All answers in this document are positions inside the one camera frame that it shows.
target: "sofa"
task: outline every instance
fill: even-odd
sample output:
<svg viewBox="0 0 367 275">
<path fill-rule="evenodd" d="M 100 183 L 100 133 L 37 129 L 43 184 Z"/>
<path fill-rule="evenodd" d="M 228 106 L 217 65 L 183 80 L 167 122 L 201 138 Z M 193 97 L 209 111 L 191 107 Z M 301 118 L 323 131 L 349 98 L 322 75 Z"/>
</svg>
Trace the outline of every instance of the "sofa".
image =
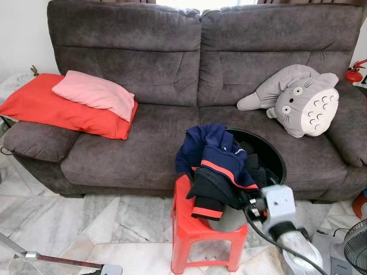
<svg viewBox="0 0 367 275">
<path fill-rule="evenodd" d="M 297 199 L 333 202 L 367 184 L 365 98 L 343 79 L 361 8 L 337 4 L 178 10 L 142 3 L 53 0 L 50 38 L 61 74 L 78 70 L 135 94 L 128 140 L 20 121 L 4 146 L 42 184 L 65 197 L 173 193 L 185 130 L 221 123 L 268 140 Z M 266 110 L 236 103 L 292 64 L 340 81 L 337 114 L 324 134 L 294 138 Z"/>
</svg>

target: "totoro plush toy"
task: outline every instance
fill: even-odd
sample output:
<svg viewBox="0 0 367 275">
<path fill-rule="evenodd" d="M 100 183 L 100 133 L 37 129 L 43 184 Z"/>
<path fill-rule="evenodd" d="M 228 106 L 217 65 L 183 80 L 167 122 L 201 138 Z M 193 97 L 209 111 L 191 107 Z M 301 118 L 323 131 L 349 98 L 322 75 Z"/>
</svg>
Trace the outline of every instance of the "totoro plush toy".
<svg viewBox="0 0 367 275">
<path fill-rule="evenodd" d="M 272 78 L 271 81 L 261 85 L 265 89 L 257 89 L 240 100 L 237 107 L 267 108 L 267 116 L 276 118 L 296 138 L 324 133 L 338 108 L 339 94 L 334 89 L 338 77 L 333 73 L 319 74 L 310 67 L 303 67 L 307 66 L 292 65 L 277 72 L 268 79 Z"/>
</svg>

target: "stool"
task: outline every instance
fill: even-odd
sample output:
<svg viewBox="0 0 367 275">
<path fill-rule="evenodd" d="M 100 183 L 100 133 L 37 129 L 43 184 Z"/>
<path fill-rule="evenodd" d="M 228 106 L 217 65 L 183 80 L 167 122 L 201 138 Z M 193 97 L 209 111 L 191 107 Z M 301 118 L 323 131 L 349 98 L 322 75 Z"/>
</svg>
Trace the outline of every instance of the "stool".
<svg viewBox="0 0 367 275">
<path fill-rule="evenodd" d="M 194 207 L 194 198 L 186 199 L 190 190 L 190 180 L 184 175 L 177 179 L 173 205 L 172 217 L 172 260 L 171 270 L 175 274 L 182 274 L 187 266 L 213 266 L 226 265 L 228 271 L 234 272 L 238 269 L 243 247 L 247 236 L 247 224 L 233 232 L 219 232 L 212 230 L 200 219 L 191 217 Z M 199 261 L 188 262 L 191 245 L 197 241 L 228 240 L 231 241 L 231 251 L 227 261 Z"/>
</svg>

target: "fire extinguisher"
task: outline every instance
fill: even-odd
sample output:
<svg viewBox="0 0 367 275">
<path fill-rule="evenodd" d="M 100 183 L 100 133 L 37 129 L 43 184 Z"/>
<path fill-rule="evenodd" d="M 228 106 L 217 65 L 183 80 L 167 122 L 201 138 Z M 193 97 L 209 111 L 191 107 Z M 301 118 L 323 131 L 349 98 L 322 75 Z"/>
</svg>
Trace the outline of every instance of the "fire extinguisher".
<svg viewBox="0 0 367 275">
<path fill-rule="evenodd" d="M 347 72 L 344 75 L 344 78 L 352 84 L 354 82 L 360 82 L 363 79 L 363 75 L 360 73 L 360 69 L 365 69 L 365 67 L 361 65 L 366 62 L 367 59 L 354 63 L 352 68 L 348 68 Z"/>
</svg>

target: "sofa backrest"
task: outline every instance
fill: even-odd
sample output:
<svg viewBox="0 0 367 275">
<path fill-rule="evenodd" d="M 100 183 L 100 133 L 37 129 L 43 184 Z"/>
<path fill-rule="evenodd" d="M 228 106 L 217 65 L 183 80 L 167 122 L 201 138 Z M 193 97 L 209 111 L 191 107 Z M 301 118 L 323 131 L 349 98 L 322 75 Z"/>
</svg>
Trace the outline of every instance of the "sofa backrest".
<svg viewBox="0 0 367 275">
<path fill-rule="evenodd" d="M 54 0 L 47 15 L 61 74 L 78 70 L 106 78 L 139 103 L 196 106 L 198 11 Z"/>
<path fill-rule="evenodd" d="M 361 16 L 361 8 L 342 4 L 253 5 L 204 12 L 198 105 L 234 105 L 292 64 L 342 79 Z"/>
</svg>

